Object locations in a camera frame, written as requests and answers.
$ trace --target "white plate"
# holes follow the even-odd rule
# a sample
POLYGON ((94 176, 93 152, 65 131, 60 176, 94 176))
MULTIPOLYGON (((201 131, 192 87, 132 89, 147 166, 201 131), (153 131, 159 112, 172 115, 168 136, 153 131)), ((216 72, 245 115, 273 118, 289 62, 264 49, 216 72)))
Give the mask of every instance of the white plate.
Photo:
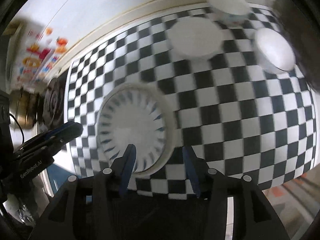
POLYGON ((98 115, 99 151, 111 165, 132 143, 137 149, 133 172, 142 175, 156 172, 168 161, 174 148, 172 138, 168 137, 173 134, 172 125, 167 124, 168 116, 174 120, 171 114, 164 98, 147 85, 125 84, 114 89, 104 99, 98 115))

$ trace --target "table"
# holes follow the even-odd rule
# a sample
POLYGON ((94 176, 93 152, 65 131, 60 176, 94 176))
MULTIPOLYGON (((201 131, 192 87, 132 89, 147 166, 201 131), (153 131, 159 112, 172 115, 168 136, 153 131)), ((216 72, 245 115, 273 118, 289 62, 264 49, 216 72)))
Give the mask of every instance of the table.
POLYGON ((314 166, 316 109, 313 92, 296 67, 273 75, 257 66, 250 37, 259 27, 280 31, 275 15, 253 5, 240 27, 219 24, 222 50, 208 61, 188 61, 170 48, 167 30, 182 17, 215 15, 207 4, 175 8, 137 21, 92 45, 71 65, 66 85, 65 122, 80 122, 81 137, 68 145, 76 173, 92 176, 108 167, 98 153, 95 122, 104 96, 124 82, 158 87, 177 119, 177 148, 167 164, 143 179, 132 178, 138 194, 194 197, 186 177, 183 145, 192 145, 209 167, 243 174, 263 189, 280 185, 314 166))

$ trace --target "white bowl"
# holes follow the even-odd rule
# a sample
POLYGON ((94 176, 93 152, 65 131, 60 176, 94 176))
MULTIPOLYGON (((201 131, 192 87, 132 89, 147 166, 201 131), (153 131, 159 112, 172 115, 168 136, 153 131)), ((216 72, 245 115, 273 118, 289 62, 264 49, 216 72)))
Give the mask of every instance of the white bowl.
POLYGON ((186 17, 168 31, 168 38, 173 49, 185 59, 206 60, 220 51, 223 34, 209 19, 186 17))
POLYGON ((228 26, 241 25, 251 11, 245 0, 207 0, 217 19, 228 26))
POLYGON ((294 68, 295 56, 290 44, 274 30, 258 29, 254 35, 253 50, 259 66, 269 73, 282 74, 294 68))

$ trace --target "baseboard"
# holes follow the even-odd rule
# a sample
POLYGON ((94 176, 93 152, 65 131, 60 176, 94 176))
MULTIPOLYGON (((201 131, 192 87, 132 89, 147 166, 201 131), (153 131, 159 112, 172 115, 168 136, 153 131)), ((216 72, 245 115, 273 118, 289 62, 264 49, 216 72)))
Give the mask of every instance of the baseboard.
MULTIPOLYGON (((246 0, 250 3, 256 3, 260 5, 267 5, 269 3, 267 0, 246 0)), ((87 36, 78 41, 68 52, 61 57, 61 59, 56 63, 55 67, 47 76, 47 81, 52 77, 59 75, 66 71, 74 58, 77 58, 79 53, 83 51, 86 47, 90 46, 92 43, 99 41, 106 34, 111 34, 117 31, 119 28, 123 28, 126 25, 132 23, 133 21, 143 18, 145 16, 151 15, 155 12, 163 11, 169 8, 203 3, 206 0, 153 0, 139 7, 131 9, 130 11, 124 12, 108 22, 104 23, 97 29, 93 30, 87 36)))
POLYGON ((40 175, 40 178, 44 184, 44 192, 47 193, 49 196, 53 197, 54 196, 54 193, 53 193, 53 190, 52 190, 52 187, 51 187, 51 184, 50 184, 50 180, 49 180, 49 176, 48 176, 48 173, 47 173, 47 169, 44 169, 43 171, 41 171, 39 173, 40 175))

